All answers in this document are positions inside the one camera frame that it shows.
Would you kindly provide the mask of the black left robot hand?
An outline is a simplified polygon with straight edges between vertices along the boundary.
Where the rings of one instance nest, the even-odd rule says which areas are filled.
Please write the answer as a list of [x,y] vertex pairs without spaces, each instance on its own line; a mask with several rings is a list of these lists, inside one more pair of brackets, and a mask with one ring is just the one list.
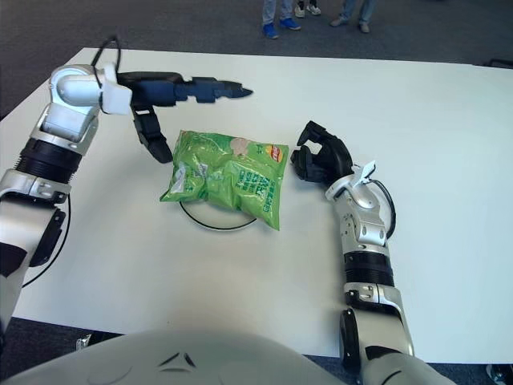
[[139,142],[161,164],[172,162],[173,155],[155,107],[174,107],[190,97],[197,103],[215,103],[219,98],[239,99],[252,94],[241,83],[213,77],[185,80],[175,72],[125,72],[118,75],[118,82],[132,91],[131,111]]

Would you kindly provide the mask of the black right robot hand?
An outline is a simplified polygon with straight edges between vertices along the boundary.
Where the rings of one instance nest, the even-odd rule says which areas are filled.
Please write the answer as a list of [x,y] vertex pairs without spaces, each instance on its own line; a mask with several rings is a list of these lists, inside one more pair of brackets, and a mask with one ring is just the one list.
[[290,160],[297,176],[304,181],[331,185],[353,174],[353,161],[342,140],[310,120],[302,131]]

